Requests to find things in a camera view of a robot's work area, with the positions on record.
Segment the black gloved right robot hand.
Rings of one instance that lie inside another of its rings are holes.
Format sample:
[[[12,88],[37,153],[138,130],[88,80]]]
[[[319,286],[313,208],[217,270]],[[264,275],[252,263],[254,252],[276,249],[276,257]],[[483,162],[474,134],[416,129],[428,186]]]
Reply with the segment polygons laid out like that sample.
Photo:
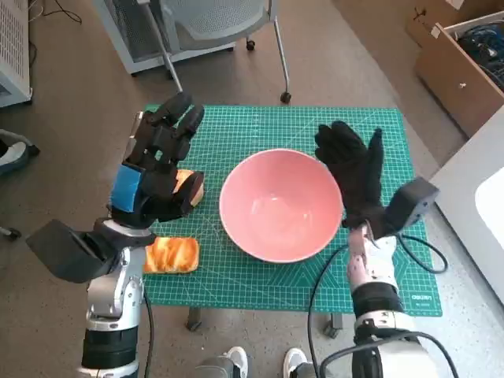
[[[339,186],[350,229],[368,224],[374,239],[394,233],[381,202],[384,163],[382,130],[377,128],[365,145],[346,123],[321,124],[314,137],[315,155],[323,162]]]

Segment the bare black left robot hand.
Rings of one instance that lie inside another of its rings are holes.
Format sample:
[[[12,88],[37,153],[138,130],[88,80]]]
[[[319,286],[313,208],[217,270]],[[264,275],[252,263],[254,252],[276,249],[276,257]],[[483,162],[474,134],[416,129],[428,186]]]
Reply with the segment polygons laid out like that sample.
[[[180,92],[156,110],[139,114],[109,200],[111,217],[130,228],[148,228],[189,214],[204,174],[177,178],[205,109]]]

